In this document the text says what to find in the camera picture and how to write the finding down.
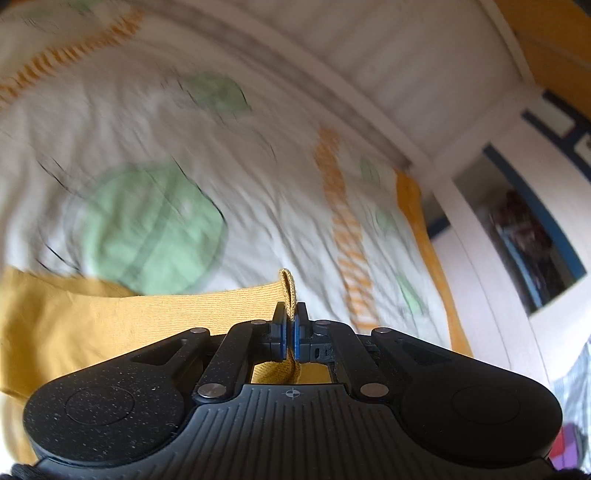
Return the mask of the white wooden bed frame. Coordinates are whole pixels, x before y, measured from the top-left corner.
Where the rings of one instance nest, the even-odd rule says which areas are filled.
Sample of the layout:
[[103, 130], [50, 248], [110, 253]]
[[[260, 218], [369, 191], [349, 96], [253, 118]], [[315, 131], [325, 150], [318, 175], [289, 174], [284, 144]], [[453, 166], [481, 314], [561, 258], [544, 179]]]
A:
[[517, 290], [456, 185], [539, 88], [494, 1], [152, 1], [152, 11], [304, 76], [420, 184], [448, 227], [434, 245], [473, 353], [548, 373]]

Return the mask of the orange wooden wall panel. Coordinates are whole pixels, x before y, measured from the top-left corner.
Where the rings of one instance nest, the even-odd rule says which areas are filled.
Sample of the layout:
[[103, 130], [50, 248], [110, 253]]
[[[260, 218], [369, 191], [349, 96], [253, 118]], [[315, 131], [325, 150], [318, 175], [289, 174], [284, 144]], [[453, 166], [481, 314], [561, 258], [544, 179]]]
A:
[[590, 115], [590, 3], [498, 1], [536, 82]]

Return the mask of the mustard yellow knitted sweater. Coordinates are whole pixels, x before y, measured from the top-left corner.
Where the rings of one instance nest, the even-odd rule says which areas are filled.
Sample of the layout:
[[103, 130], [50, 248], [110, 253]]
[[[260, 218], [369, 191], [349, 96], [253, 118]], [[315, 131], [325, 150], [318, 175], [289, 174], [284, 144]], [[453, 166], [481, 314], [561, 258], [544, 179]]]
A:
[[296, 310], [296, 284], [276, 282], [198, 295], [139, 296], [107, 281], [33, 274], [1, 276], [1, 464], [35, 456], [22, 426], [26, 401], [43, 384], [202, 327], [225, 334], [240, 322], [269, 320], [276, 305]]

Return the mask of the white leaf-print duvet cover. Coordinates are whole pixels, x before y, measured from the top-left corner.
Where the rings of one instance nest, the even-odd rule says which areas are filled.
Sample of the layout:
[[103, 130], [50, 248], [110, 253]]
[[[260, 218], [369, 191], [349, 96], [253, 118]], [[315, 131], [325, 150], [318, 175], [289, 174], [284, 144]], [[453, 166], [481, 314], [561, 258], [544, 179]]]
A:
[[470, 345], [417, 184], [245, 56], [125, 1], [1, 12], [1, 263]]

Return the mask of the white shelf unit, blue trim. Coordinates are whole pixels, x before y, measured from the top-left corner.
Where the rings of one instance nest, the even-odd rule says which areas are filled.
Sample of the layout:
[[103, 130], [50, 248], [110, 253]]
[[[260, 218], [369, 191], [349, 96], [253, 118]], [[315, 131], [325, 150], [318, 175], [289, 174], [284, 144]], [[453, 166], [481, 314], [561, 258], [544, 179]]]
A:
[[[522, 114], [535, 133], [590, 179], [590, 120], [550, 90]], [[531, 315], [583, 279], [587, 268], [559, 225], [506, 154], [488, 143], [460, 166], [440, 165], [418, 175], [424, 214], [434, 239], [451, 227], [433, 189], [448, 175], [478, 218], [507, 269], [525, 312]]]

